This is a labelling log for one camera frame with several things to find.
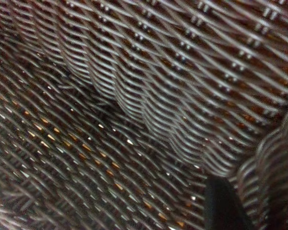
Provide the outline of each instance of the wicker basket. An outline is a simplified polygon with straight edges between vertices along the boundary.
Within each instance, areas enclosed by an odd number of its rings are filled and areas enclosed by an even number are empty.
[[[209,174],[288,228],[288,0],[0,0],[2,225],[202,230]]]

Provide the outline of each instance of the woven wicker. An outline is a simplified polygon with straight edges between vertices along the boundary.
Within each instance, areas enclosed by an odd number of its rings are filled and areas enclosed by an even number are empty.
[[[288,0],[0,0],[5,227],[286,228],[287,147]]]

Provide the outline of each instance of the wicker weave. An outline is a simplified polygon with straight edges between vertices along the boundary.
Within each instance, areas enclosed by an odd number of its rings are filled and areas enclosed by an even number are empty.
[[[0,0],[10,229],[201,230],[206,173],[283,225],[287,111],[288,0]]]

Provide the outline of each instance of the brown wicker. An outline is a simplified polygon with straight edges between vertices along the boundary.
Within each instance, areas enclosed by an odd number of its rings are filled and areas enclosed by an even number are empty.
[[[287,111],[288,0],[0,0],[9,229],[201,230],[207,173],[284,226]]]

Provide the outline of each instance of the dark plastic object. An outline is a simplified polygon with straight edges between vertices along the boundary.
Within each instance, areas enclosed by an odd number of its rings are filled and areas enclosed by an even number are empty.
[[[206,181],[206,230],[254,230],[242,203],[228,180],[210,176]]]

